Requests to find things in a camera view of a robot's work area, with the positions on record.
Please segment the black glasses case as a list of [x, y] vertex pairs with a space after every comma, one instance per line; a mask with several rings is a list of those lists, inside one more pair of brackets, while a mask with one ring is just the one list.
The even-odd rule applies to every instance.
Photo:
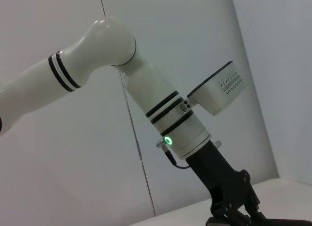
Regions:
[[311, 221], [288, 219], [265, 219], [260, 222], [250, 222], [242, 225], [231, 225], [222, 219], [210, 217], [205, 226], [312, 226]]

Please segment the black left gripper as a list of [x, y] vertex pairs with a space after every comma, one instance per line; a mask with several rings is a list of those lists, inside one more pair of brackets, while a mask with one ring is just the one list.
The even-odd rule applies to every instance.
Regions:
[[259, 210], [259, 199], [250, 183], [246, 170], [236, 171], [208, 141], [196, 153], [186, 159], [187, 164], [208, 189], [211, 213], [224, 221], [246, 221], [238, 209], [245, 206], [251, 220], [266, 220]]

